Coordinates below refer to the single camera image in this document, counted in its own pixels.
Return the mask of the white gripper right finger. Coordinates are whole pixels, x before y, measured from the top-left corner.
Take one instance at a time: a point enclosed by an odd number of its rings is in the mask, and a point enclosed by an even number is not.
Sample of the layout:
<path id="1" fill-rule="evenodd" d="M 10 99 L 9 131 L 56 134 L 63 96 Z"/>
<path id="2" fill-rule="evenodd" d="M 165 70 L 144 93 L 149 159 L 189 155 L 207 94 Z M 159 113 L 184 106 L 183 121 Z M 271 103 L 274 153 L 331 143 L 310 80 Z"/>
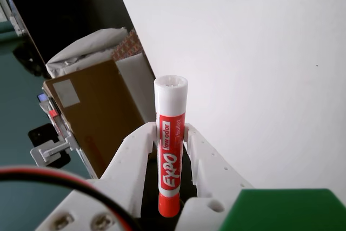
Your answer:
<path id="1" fill-rule="evenodd" d="M 219 230 L 242 189 L 253 189 L 191 124 L 184 147 L 190 159 L 197 197 L 185 203 L 176 230 Z"/>

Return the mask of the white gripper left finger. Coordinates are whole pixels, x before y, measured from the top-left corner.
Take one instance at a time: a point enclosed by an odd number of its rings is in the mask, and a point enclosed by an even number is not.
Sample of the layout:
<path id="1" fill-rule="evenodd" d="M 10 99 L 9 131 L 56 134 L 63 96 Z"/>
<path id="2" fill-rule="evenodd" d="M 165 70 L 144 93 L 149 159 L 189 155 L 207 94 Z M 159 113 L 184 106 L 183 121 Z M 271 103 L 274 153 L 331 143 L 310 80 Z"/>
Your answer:
<path id="1" fill-rule="evenodd" d="M 155 140 L 154 122 L 139 127 L 123 140 L 101 178 L 88 181 L 134 218 L 141 215 L 148 155 Z M 122 230 L 122 226 L 106 206 L 72 191 L 37 230 Z"/>

